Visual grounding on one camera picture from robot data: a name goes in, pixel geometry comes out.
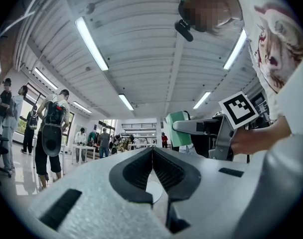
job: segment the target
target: ceiling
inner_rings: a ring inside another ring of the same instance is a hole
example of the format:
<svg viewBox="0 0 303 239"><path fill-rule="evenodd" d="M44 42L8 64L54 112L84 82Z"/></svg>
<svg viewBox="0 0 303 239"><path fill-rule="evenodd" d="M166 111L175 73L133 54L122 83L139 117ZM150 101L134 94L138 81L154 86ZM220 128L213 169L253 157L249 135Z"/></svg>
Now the ceiling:
<svg viewBox="0 0 303 239"><path fill-rule="evenodd" d="M56 86L67 88L98 119L165 117L186 110L206 117L218 101L243 90L254 95L261 85L252 68L248 43L234 65L223 69L240 33L235 23L219 36L192 31L187 42L174 29L179 0L36 0L35 14L22 24L17 70L45 82L32 71L39 68ZM94 6L92 12L86 7ZM102 72L74 24L85 17L109 70ZM212 92L197 110L202 95ZM132 103L131 112L118 94Z"/></svg>

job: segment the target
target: white table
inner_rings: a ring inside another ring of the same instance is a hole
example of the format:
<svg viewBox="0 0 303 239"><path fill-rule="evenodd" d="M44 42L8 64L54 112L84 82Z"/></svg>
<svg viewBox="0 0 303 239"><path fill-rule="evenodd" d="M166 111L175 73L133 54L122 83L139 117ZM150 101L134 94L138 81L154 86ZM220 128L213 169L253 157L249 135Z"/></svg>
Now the white table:
<svg viewBox="0 0 303 239"><path fill-rule="evenodd" d="M87 150L88 149L91 149L93 150L93 160L95 160L95 149L96 147L90 147L90 146L82 146L82 145L76 145L76 144L73 144L72 145L72 164L73 164L73 154L74 154L74 149L77 148L79 149L79 164L81 164L81 160L82 160L82 150L86 150L85 151L85 162L87 162Z"/></svg>
<svg viewBox="0 0 303 239"><path fill-rule="evenodd" d="M35 149L36 149L36 140L37 140L37 137L34 136L33 138L33 168L35 168ZM63 170L63 175L65 175L65 169L64 169L64 165L65 165L65 158L64 158L64 155L65 155L65 147L66 145L64 144L61 144L61 148L63 148L63 157L62 157L62 170Z"/></svg>

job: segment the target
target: ceiling light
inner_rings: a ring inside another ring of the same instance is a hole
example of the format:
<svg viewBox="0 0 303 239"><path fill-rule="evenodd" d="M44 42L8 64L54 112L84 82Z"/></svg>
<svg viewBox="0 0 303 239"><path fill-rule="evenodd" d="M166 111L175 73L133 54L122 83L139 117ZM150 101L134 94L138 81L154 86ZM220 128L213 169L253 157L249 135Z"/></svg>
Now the ceiling light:
<svg viewBox="0 0 303 239"><path fill-rule="evenodd" d="M36 100L33 98L33 97L31 97L29 94L26 94L27 95L27 97L29 98L29 99L31 99L32 101L35 101L36 102Z"/></svg>
<svg viewBox="0 0 303 239"><path fill-rule="evenodd" d="M85 23L84 18L83 17L78 18L75 21L75 25L76 25L78 31L80 32L87 48L89 49L93 58L95 59L96 63L98 64L98 66L101 68L102 71L108 70L108 65L106 64L102 54L98 50L98 48L91 36L91 33L88 30L88 27Z"/></svg>
<svg viewBox="0 0 303 239"><path fill-rule="evenodd" d="M75 104L76 106L82 108L84 111L88 112L89 114L92 113L90 110L86 109L84 106L80 105L78 102L73 102L73 104Z"/></svg>
<svg viewBox="0 0 303 239"><path fill-rule="evenodd" d="M42 74L37 68L34 69L34 71L42 77L43 80L45 80L53 89L57 90L57 86L55 86L44 74Z"/></svg>
<svg viewBox="0 0 303 239"><path fill-rule="evenodd" d="M206 92L193 108L197 109L209 95L210 95L210 92Z"/></svg>
<svg viewBox="0 0 303 239"><path fill-rule="evenodd" d="M246 31L243 29L237 41L236 46L233 48L229 58L227 59L227 62L223 65L223 69L228 70L231 67L236 57L238 56L243 44L245 43L246 39L247 39Z"/></svg>
<svg viewBox="0 0 303 239"><path fill-rule="evenodd" d="M124 102L124 104L127 106L128 109L130 109L131 111L134 110L134 108L132 107L130 102L128 102L128 100L127 100L127 98L125 97L124 94L119 94L118 96L122 99L122 101Z"/></svg>

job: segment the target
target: black rubber pad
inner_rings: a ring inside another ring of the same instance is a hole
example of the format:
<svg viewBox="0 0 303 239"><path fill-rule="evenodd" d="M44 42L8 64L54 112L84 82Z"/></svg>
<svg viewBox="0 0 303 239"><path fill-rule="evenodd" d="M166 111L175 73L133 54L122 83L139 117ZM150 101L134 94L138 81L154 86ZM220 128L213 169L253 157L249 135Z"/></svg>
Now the black rubber pad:
<svg viewBox="0 0 303 239"><path fill-rule="evenodd" d="M78 190L68 189L40 218L40 221L50 228L57 230L81 195L82 192Z"/></svg>
<svg viewBox="0 0 303 239"><path fill-rule="evenodd" d="M243 175L242 171L238 171L238 170L234 170L234 169L230 169L230 168L226 168L226 167L221 168L219 170L219 172L229 174L232 176L236 176L236 177L241 177Z"/></svg>

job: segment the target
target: black backpack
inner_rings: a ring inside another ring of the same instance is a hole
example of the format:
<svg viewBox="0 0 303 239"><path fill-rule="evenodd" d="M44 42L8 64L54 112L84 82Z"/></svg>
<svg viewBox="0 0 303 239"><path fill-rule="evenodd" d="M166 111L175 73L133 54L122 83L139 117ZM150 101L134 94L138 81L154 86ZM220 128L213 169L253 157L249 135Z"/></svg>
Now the black backpack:
<svg viewBox="0 0 303 239"><path fill-rule="evenodd" d="M37 129L37 113L36 112L33 113L33 111L31 111L31 117L29 118L29 120L27 122L27 126L31 130Z"/></svg>

